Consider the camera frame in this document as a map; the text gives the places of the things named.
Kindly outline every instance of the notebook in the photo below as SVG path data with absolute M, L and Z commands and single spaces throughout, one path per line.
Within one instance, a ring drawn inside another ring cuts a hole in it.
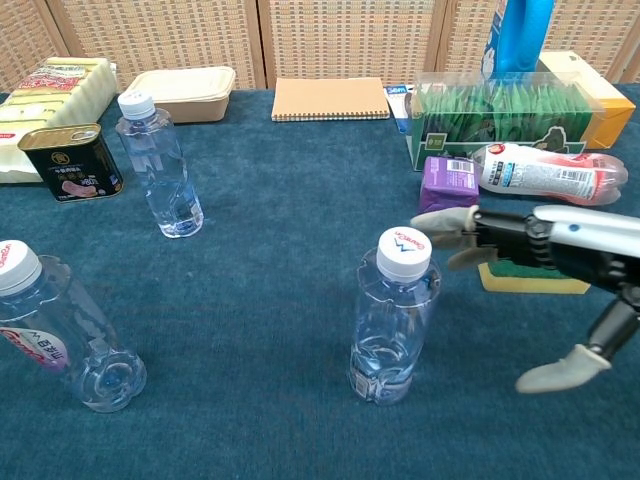
M 389 107 L 379 78 L 278 78 L 276 82 L 274 122 L 383 118 L 389 118 Z

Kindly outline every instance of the black can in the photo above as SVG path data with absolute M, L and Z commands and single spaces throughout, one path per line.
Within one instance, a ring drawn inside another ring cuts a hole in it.
M 59 202 L 110 197 L 122 191 L 122 175 L 97 123 L 41 128 L 18 148 Z

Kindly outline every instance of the robotic hand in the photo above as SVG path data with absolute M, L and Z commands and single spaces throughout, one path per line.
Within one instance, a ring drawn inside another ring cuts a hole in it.
M 557 269 L 616 294 L 591 326 L 588 340 L 559 362 L 522 375 L 522 393 L 580 386 L 611 368 L 615 353 L 640 321 L 640 219 L 578 207 L 549 205 L 527 216 L 487 212 L 478 206 L 425 213 L 411 225 L 434 248 L 462 248 L 449 259 L 457 270 L 508 259 L 531 267 Z

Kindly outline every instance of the white bottle cap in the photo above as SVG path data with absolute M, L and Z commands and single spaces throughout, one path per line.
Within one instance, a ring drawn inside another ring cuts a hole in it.
M 0 297 L 24 290 L 38 279 L 40 272 L 40 259 L 26 243 L 0 242 Z
M 378 270 L 394 282 L 414 282 L 429 268 L 431 250 L 431 242 L 421 231 L 410 227 L 390 228 L 378 241 Z
M 142 90 L 127 90 L 118 97 L 118 105 L 124 118 L 129 120 L 141 120 L 156 111 L 153 98 Z

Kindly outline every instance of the purple package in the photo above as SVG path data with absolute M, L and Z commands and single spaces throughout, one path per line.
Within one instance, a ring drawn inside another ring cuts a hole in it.
M 427 157 L 418 213 L 471 207 L 477 202 L 478 182 L 473 162 L 465 158 Z

